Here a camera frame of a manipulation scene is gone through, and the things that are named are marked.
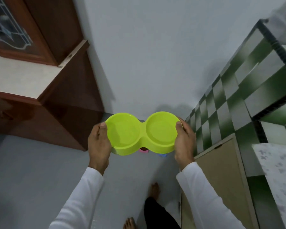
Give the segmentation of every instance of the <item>white long-sleeve shirt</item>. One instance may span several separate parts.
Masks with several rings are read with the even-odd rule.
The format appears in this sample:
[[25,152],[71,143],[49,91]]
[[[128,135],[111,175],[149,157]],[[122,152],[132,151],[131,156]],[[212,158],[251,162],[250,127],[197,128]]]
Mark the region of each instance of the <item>white long-sleeve shirt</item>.
[[[197,229],[245,229],[223,204],[196,162],[186,166],[176,178],[190,203]],[[90,229],[103,185],[103,176],[87,168],[49,229]]]

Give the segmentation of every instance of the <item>brown wooden cabinet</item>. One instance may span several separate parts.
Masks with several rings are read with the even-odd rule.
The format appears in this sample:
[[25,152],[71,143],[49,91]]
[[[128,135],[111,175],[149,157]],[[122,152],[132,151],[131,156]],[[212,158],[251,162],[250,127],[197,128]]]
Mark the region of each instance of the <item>brown wooden cabinet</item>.
[[72,0],[0,0],[0,56],[58,66],[83,40]]
[[[86,52],[88,46],[83,41],[72,52],[71,59],[38,98],[0,92],[0,133],[87,150],[87,138],[104,112]],[[16,62],[20,67],[27,64],[59,70],[48,65]]]

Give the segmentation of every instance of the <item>white wall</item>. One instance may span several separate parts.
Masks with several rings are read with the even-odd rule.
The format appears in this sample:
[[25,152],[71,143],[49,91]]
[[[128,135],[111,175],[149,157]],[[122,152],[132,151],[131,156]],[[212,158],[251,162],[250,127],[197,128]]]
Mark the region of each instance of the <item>white wall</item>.
[[108,113],[187,117],[258,19],[284,0],[74,0]]

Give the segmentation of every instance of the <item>white countertop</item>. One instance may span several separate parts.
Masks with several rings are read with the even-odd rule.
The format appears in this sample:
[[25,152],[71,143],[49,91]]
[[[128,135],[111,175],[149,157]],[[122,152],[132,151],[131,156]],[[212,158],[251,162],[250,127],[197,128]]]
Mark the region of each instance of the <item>white countertop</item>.
[[83,40],[59,67],[0,57],[0,92],[37,99],[85,42]]

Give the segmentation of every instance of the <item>double pet bowl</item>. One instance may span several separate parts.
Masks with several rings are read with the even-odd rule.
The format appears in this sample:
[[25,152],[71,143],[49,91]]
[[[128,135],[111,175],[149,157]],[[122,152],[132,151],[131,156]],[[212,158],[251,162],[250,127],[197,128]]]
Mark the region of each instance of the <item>double pet bowl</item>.
[[156,112],[141,123],[129,113],[117,113],[106,120],[112,152],[129,155],[141,147],[158,154],[174,150],[179,119],[169,112]]

